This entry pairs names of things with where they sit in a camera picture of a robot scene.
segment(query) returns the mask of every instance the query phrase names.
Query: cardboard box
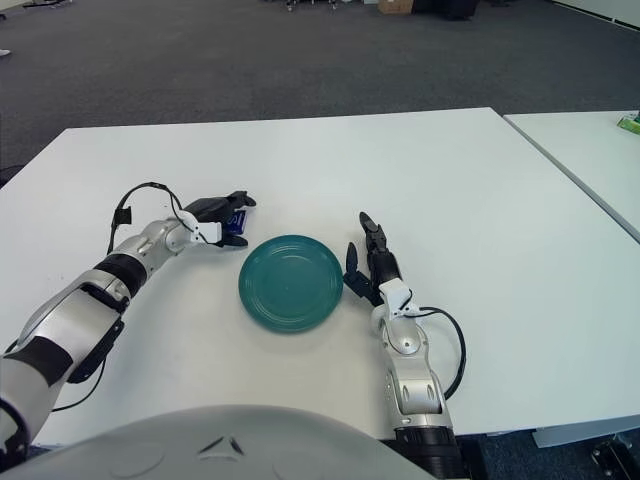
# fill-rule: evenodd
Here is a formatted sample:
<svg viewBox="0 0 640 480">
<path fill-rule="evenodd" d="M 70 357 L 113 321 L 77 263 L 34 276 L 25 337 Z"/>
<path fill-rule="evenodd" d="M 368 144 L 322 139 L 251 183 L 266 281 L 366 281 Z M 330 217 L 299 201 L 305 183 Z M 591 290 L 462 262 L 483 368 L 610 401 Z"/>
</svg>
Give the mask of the cardboard box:
<svg viewBox="0 0 640 480">
<path fill-rule="evenodd" d="M 407 15 L 411 13 L 413 0 L 379 0 L 378 10 L 382 13 Z"/>
</svg>

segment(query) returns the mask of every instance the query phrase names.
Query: green plate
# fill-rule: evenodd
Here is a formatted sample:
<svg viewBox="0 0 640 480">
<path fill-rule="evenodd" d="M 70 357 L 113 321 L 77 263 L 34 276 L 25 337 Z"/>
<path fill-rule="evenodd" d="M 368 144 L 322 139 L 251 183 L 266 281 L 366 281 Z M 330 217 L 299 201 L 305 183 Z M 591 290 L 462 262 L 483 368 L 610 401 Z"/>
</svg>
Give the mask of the green plate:
<svg viewBox="0 0 640 480">
<path fill-rule="evenodd" d="M 238 288 L 258 323 L 276 332 L 302 332 L 322 323 L 338 304 L 342 268 L 317 240 L 284 235 L 251 252 Z"/>
</svg>

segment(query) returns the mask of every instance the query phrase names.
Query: table surface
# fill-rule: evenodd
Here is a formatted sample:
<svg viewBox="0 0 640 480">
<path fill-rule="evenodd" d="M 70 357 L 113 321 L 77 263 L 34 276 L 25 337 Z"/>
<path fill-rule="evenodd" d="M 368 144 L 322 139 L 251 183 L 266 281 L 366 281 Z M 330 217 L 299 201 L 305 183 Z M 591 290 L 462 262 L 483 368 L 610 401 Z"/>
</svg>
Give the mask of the table surface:
<svg viewBox="0 0 640 480">
<path fill-rule="evenodd" d="M 616 125 L 629 113 L 505 118 L 640 242 L 640 135 Z"/>
<path fill-rule="evenodd" d="M 251 248 L 303 234 L 341 262 L 349 241 L 362 258 L 366 210 L 415 300 L 464 330 L 467 371 L 449 402 L 458 434 L 640 411 L 640 248 L 491 109 L 66 130 L 0 190 L 0 343 L 103 257 L 116 203 L 151 179 L 185 204 L 248 189 Z M 119 240 L 169 215 L 162 192 L 130 203 Z M 211 404 L 298 407 L 391 436 L 371 307 L 345 290 L 317 329 L 270 333 L 239 300 L 249 252 L 202 245 L 167 262 L 126 312 L 93 397 L 36 440 Z M 446 385 L 455 333 L 443 319 L 428 333 Z M 65 386 L 59 405 L 92 383 Z"/>
</svg>

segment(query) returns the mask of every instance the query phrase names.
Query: small blue item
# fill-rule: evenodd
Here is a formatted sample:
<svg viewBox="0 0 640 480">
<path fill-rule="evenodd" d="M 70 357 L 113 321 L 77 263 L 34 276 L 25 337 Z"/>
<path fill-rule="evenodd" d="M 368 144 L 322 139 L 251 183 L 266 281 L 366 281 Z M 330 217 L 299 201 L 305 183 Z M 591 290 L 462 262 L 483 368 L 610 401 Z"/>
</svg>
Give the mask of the small blue item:
<svg viewBox="0 0 640 480">
<path fill-rule="evenodd" d="M 236 210 L 227 221 L 224 229 L 234 235 L 242 235 L 244 233 L 244 224 L 247 220 L 247 212 L 245 210 Z"/>
</svg>

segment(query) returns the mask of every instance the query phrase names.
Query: black cable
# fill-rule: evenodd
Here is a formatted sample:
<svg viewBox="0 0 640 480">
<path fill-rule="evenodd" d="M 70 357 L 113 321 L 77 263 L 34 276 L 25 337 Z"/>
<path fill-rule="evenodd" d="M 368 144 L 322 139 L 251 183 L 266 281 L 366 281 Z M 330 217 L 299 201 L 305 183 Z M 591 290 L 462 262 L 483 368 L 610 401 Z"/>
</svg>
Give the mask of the black cable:
<svg viewBox="0 0 640 480">
<path fill-rule="evenodd" d="M 453 394 L 456 393 L 456 390 L 458 390 L 458 387 L 460 386 L 460 382 L 462 382 L 464 369 L 467 366 L 467 344 L 464 341 L 464 334 L 462 333 L 462 329 L 460 328 L 460 325 L 458 325 L 458 322 L 456 322 L 456 319 L 453 318 L 448 312 L 442 310 L 441 308 L 420 307 L 420 310 L 429 311 L 429 313 L 424 313 L 422 315 L 405 315 L 405 317 L 421 318 L 421 317 L 428 317 L 429 315 L 435 315 L 436 313 L 440 313 L 449 319 L 449 321 L 453 325 L 453 328 L 456 329 L 456 334 L 458 335 L 458 342 L 460 343 L 460 362 L 458 363 L 458 371 L 456 372 L 456 376 L 453 379 L 453 382 L 451 382 L 451 385 L 449 385 L 449 388 L 447 388 L 447 390 L 444 392 L 444 398 L 446 400 L 449 400 L 453 396 Z"/>
<path fill-rule="evenodd" d="M 190 231 L 191 233 L 193 233 L 193 230 L 190 229 L 186 223 L 184 223 L 182 221 L 182 219 L 178 216 L 178 212 L 176 212 L 176 207 L 173 205 L 173 196 L 171 197 L 171 210 L 173 210 L 173 215 L 176 217 L 176 219 L 180 222 L 180 224 L 186 228 L 188 231 Z M 214 243 L 210 243 L 207 240 L 207 237 L 205 237 L 202 232 L 198 232 L 198 235 L 200 235 L 202 237 L 202 239 L 204 240 L 204 243 L 206 243 L 207 245 L 215 245 Z"/>
<path fill-rule="evenodd" d="M 122 214 L 123 212 L 124 204 L 127 202 L 127 200 L 129 199 L 129 197 L 133 192 L 135 192 L 136 190 L 140 190 L 141 188 L 147 188 L 147 187 L 156 188 L 158 190 L 163 190 L 167 192 L 169 194 L 169 197 L 171 197 L 171 208 L 173 209 L 174 213 L 175 213 L 175 208 L 173 207 L 174 200 L 178 205 L 178 210 L 182 210 L 182 204 L 180 203 L 180 200 L 178 199 L 178 197 L 176 197 L 175 193 L 173 193 L 169 189 L 169 187 L 167 187 L 166 185 L 163 185 L 158 182 L 145 182 L 145 183 L 141 183 L 140 185 L 136 185 L 135 187 L 133 187 L 131 190 L 129 190 L 127 193 L 124 194 L 124 196 L 120 199 L 120 202 L 118 203 L 118 206 L 116 207 L 113 213 L 113 220 L 111 221 L 111 233 L 109 235 L 109 246 L 107 247 L 107 254 L 111 253 L 111 251 L 113 250 L 113 243 L 116 236 L 116 230 L 122 223 L 127 223 L 127 222 L 120 221 L 120 219 L 118 218 L 118 215 Z M 180 223 L 182 223 L 182 225 L 186 227 L 186 225 L 182 220 L 178 218 L 178 221 L 180 221 Z"/>
<path fill-rule="evenodd" d="M 409 302 L 413 298 L 413 290 L 409 289 L 409 298 L 407 298 L 402 305 L 400 305 L 400 310 L 404 310 L 404 307 L 409 305 Z"/>
<path fill-rule="evenodd" d="M 17 344 L 18 344 L 18 339 L 16 338 L 13 342 L 11 342 L 11 345 L 7 347 L 7 349 L 4 351 L 4 354 L 6 355 L 11 350 L 13 350 L 13 347 L 15 347 Z"/>
<path fill-rule="evenodd" d="M 104 366 L 106 365 L 106 363 L 107 363 L 107 359 L 105 358 L 102 361 L 102 366 L 100 367 L 100 374 L 98 375 L 98 379 L 96 380 L 96 383 L 93 384 L 93 387 L 91 387 L 91 390 L 89 390 L 89 392 L 84 397 L 82 397 L 77 402 L 70 403 L 69 405 L 65 405 L 64 407 L 54 408 L 53 410 L 51 410 L 51 412 L 52 413 L 53 412 L 61 412 L 62 410 L 68 410 L 69 408 L 77 407 L 82 402 L 84 402 L 87 398 L 89 398 L 91 396 L 91 394 L 93 392 L 95 392 L 96 388 L 98 388 L 98 385 L 100 384 L 100 380 L 102 380 L 102 374 L 104 373 Z"/>
</svg>

